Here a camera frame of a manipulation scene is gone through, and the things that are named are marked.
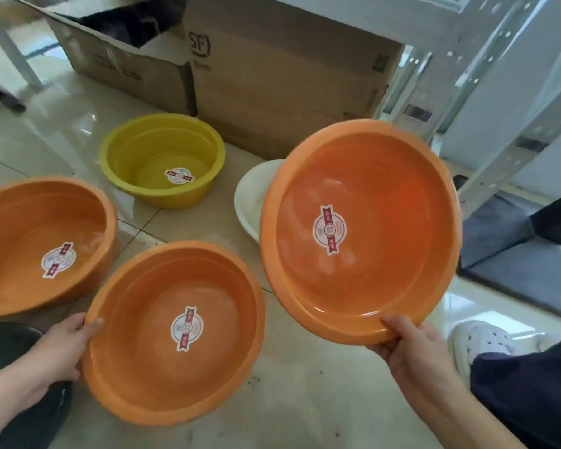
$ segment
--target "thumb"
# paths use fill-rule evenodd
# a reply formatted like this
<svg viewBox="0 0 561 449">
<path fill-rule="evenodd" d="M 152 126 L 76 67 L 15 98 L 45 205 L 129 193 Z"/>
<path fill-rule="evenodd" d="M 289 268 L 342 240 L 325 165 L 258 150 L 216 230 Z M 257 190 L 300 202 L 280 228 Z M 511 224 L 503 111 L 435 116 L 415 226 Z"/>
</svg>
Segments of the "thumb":
<svg viewBox="0 0 561 449">
<path fill-rule="evenodd" d="M 77 334 L 81 334 L 85 340 L 89 340 L 102 330 L 102 326 L 104 326 L 104 318 L 96 318 L 91 323 L 84 324 L 83 327 L 77 331 Z"/>
<path fill-rule="evenodd" d="M 405 340 L 414 339 L 420 335 L 419 329 L 414 326 L 409 317 L 404 317 L 403 315 L 389 315 L 383 316 L 382 321 L 388 324 Z"/>
</svg>

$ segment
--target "dark pants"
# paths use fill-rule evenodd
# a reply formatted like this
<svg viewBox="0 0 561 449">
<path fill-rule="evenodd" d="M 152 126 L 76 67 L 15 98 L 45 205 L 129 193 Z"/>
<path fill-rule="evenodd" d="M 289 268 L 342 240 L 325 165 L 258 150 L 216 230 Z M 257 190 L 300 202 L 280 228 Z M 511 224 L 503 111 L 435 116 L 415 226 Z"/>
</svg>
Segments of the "dark pants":
<svg viewBox="0 0 561 449">
<path fill-rule="evenodd" d="M 561 449 L 561 342 L 544 353 L 479 355 L 471 392 L 528 449 Z"/>
</svg>

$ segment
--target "label sticker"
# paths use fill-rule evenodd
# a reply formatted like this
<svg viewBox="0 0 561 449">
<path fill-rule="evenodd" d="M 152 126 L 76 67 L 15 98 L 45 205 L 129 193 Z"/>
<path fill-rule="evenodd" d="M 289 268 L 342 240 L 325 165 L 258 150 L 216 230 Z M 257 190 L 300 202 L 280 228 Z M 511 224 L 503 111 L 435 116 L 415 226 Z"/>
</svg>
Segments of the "label sticker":
<svg viewBox="0 0 561 449">
<path fill-rule="evenodd" d="M 170 334 L 177 343 L 177 351 L 189 351 L 189 346 L 200 338 L 204 330 L 202 317 L 197 314 L 197 307 L 187 306 L 185 313 L 172 322 Z"/>
<path fill-rule="evenodd" d="M 69 269 L 77 258 L 72 242 L 63 242 L 60 247 L 52 249 L 42 258 L 44 279 L 53 279 L 59 272 Z"/>
<path fill-rule="evenodd" d="M 177 167 L 176 169 L 166 170 L 166 178 L 173 184 L 186 184 L 195 179 L 191 172 L 187 169 Z"/>
<path fill-rule="evenodd" d="M 333 206 L 320 206 L 321 215 L 314 222 L 314 239 L 326 248 L 327 255 L 338 254 L 338 245 L 347 235 L 345 219 L 333 211 Z"/>
</svg>

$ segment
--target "white plastic basin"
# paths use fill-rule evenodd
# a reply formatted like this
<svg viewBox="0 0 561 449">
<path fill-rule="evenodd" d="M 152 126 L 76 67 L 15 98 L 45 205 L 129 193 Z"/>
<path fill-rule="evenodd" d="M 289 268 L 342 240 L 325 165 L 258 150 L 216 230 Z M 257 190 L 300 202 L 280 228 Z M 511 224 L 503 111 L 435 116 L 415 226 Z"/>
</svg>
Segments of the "white plastic basin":
<svg viewBox="0 0 561 449">
<path fill-rule="evenodd" d="M 275 159 L 256 165 L 241 178 L 235 189 L 235 212 L 245 231 L 260 242 L 260 216 L 270 181 L 284 159 Z"/>
</svg>

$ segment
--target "glossy floor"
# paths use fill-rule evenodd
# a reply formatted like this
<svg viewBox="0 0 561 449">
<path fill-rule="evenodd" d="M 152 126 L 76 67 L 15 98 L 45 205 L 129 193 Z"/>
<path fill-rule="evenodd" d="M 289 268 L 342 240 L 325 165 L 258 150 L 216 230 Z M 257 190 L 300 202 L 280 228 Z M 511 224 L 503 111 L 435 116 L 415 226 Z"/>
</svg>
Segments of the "glossy floor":
<svg viewBox="0 0 561 449">
<path fill-rule="evenodd" d="M 0 108 L 0 185 L 50 174 L 92 182 L 119 212 L 121 252 L 112 271 L 154 245 L 201 239 L 241 256 L 265 289 L 267 305 L 261 355 L 245 384 L 216 411 L 172 427 L 134 426 L 102 408 L 80 384 L 53 449 L 440 447 L 375 355 L 311 335 L 270 293 L 258 245 L 241 228 L 233 206 L 240 178 L 262 159 L 227 145 L 226 164 L 202 202 L 183 211 L 145 206 L 108 184 L 97 151 L 104 135 L 119 124 L 159 110 L 75 74 L 65 60 L 38 58 L 31 63 L 46 72 L 49 86 L 25 92 L 27 112 L 22 115 Z M 20 80 L 2 83 L 22 88 Z M 71 312 L 86 310 L 91 299 L 88 295 L 7 319 L 45 330 Z M 447 335 L 456 323 L 472 318 L 509 331 L 523 351 L 533 349 L 537 333 L 561 337 L 560 318 L 454 278 L 430 320 Z"/>
</svg>

